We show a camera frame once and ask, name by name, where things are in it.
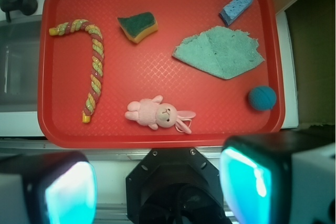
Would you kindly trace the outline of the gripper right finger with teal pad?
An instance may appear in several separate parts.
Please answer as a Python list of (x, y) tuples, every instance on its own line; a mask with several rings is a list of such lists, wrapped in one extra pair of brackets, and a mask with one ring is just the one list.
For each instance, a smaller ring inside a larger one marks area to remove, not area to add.
[(335, 223), (335, 131), (232, 136), (219, 160), (239, 223)]

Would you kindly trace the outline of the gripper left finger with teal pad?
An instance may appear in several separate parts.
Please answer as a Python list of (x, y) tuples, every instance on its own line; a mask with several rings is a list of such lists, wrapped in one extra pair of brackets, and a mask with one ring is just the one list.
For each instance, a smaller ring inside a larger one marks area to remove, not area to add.
[(1, 223), (93, 223), (97, 197), (79, 151), (1, 158)]

